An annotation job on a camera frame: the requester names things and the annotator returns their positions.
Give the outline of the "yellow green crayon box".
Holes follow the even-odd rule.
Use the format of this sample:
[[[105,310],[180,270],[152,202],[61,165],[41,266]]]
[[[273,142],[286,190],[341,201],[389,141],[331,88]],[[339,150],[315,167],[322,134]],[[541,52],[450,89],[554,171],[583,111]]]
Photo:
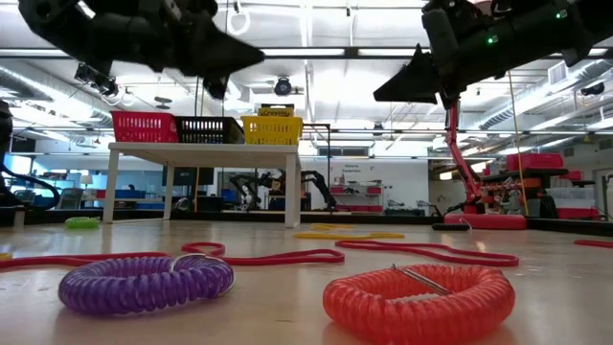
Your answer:
[[[263,103],[258,108],[258,115],[262,117],[294,117],[293,103]]]

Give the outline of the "yellow plastic basket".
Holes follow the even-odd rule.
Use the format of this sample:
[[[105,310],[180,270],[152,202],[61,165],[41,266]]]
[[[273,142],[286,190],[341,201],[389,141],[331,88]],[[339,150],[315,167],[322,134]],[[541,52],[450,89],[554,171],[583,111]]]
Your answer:
[[[302,137],[300,117],[242,116],[245,143],[259,146],[297,146]]]

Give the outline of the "grey office chair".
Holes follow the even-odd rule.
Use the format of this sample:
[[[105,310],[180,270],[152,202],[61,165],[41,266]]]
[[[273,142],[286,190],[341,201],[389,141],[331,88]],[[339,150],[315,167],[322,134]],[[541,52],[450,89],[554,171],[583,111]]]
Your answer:
[[[81,188],[65,188],[59,194],[56,210],[78,210],[82,203],[84,190]]]

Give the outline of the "red plastic basket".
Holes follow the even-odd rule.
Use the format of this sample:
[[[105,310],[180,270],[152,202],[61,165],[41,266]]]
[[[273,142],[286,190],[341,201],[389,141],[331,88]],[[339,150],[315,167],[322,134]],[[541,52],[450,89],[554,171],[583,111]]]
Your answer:
[[[175,118],[164,112],[111,111],[117,142],[177,143]]]

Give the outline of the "black plastic basket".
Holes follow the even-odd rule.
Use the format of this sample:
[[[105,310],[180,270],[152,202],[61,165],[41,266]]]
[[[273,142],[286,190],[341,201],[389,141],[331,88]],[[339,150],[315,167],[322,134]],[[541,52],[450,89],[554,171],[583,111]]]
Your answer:
[[[178,141],[188,144],[244,144],[241,125],[232,117],[176,117]]]

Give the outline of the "white perforated metal shelf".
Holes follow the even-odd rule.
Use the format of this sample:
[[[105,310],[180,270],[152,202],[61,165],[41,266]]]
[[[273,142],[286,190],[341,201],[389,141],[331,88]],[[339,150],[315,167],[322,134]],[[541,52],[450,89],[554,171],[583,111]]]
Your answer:
[[[295,228],[301,223],[301,164],[296,146],[119,142],[111,143],[108,148],[109,160],[102,214],[102,221],[105,223],[111,223],[114,219],[119,157],[122,154],[167,168],[163,219],[170,218],[171,188],[175,168],[251,168],[285,171],[284,226]]]

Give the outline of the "white storage box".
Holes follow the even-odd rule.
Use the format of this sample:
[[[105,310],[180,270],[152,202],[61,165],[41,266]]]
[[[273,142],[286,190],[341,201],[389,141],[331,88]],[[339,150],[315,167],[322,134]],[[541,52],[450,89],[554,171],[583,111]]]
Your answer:
[[[546,190],[557,208],[591,209],[596,206],[595,192],[593,188],[551,188]]]

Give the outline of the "white vent grille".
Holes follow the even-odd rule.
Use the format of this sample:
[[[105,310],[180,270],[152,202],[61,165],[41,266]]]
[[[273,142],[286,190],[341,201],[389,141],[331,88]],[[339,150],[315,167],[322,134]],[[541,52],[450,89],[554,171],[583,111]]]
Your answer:
[[[548,82],[550,85],[556,85],[568,78],[568,67],[564,61],[561,61],[548,69]]]

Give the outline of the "large red rubber band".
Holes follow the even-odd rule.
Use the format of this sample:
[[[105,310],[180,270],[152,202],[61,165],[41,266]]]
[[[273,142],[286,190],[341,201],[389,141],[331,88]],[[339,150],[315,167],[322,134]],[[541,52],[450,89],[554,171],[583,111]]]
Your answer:
[[[453,248],[439,243],[410,243],[410,242],[385,242],[385,241],[337,241],[336,247],[386,251],[398,253],[410,253],[440,262],[459,265],[483,265],[492,267],[516,267],[520,259],[516,256],[500,253],[488,253],[469,251]]]

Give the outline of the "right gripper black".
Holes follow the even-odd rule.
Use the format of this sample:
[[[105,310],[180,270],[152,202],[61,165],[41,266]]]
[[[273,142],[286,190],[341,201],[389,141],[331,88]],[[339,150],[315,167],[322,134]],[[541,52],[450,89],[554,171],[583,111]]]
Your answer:
[[[483,7],[453,0],[452,26],[444,9],[424,7],[421,23],[429,52],[418,45],[410,61],[376,89],[375,100],[450,109],[469,85],[499,79],[511,68],[569,47],[564,36],[574,18],[568,0],[486,0]],[[443,84],[441,66],[451,56],[454,91],[437,93]]]

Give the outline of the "red desk lamp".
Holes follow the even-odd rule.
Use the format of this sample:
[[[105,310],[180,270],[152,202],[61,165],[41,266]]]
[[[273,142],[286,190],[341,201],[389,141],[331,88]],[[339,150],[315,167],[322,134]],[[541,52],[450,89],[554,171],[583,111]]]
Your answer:
[[[518,215],[489,215],[479,211],[478,204],[482,199],[479,186],[479,176],[467,164],[458,147],[458,132],[460,120],[460,101],[454,101],[446,110],[446,134],[447,143],[453,162],[455,163],[461,180],[465,186],[465,201],[456,206],[459,214],[453,211],[443,216],[445,226],[462,225],[469,229],[480,230],[509,230],[522,231],[527,229],[527,222],[523,216]]]

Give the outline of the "purple coil wristband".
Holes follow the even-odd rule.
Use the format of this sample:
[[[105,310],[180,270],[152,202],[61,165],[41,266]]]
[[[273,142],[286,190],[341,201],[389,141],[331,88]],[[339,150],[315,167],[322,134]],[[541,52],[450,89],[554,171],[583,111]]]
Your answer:
[[[234,282],[229,264],[206,256],[107,259],[67,273],[58,298],[84,314],[131,314],[216,299]]]

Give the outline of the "yellow pole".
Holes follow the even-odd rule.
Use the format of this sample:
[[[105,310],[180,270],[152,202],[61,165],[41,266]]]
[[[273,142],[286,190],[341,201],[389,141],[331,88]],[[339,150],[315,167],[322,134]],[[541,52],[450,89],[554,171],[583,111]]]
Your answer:
[[[519,128],[518,128],[518,121],[517,121],[515,95],[514,95],[511,71],[507,72],[507,78],[509,82],[510,95],[511,95],[511,111],[512,111],[513,128],[514,128],[514,134],[515,134],[514,145],[516,147],[516,161],[517,161],[517,167],[518,167],[518,172],[519,172],[519,180],[521,184],[521,196],[522,196],[521,199],[523,200],[522,203],[523,203],[523,208],[524,208],[524,216],[527,217],[530,213],[529,213],[528,200],[527,200],[527,194],[526,194],[526,184],[525,184],[524,176],[523,176],[523,166],[522,166],[522,161],[521,161],[522,150],[521,150],[521,142],[520,142],[521,135],[518,130]]]

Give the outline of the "black equipment rack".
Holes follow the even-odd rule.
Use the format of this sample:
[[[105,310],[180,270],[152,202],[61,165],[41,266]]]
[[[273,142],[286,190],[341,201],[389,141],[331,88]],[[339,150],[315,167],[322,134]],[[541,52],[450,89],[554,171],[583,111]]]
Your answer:
[[[485,176],[481,179],[481,202],[490,213],[539,218],[553,179],[568,172],[567,169],[526,169]]]

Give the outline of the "orange coil wristband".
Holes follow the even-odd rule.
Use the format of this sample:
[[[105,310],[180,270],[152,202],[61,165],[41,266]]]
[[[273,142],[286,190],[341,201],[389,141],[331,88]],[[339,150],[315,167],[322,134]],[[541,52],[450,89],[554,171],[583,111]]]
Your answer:
[[[483,266],[409,265],[446,288],[386,268],[330,282],[323,307],[342,328],[376,344],[460,345],[494,332],[512,313],[515,291],[502,271]]]

